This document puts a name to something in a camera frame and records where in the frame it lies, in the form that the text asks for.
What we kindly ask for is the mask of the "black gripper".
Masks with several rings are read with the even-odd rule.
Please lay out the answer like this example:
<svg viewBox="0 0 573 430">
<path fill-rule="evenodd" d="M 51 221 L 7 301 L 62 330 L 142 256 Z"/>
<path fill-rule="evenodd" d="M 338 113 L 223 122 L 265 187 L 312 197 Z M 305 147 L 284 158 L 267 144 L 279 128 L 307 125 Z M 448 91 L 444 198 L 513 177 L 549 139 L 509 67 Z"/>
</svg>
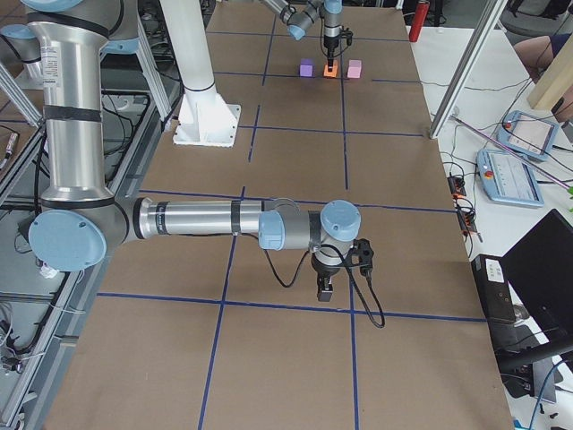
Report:
<svg viewBox="0 0 573 430">
<path fill-rule="evenodd" d="M 311 264 L 317 275 L 317 300 L 319 302 L 329 302 L 333 295 L 331 278 L 339 272 L 340 266 L 327 265 L 316 257 L 311 259 Z"/>
<path fill-rule="evenodd" d="M 336 49 L 338 48 L 338 38 L 324 38 L 323 46 L 326 51 L 327 69 L 332 71 L 335 63 L 333 58 L 335 57 Z"/>
</svg>

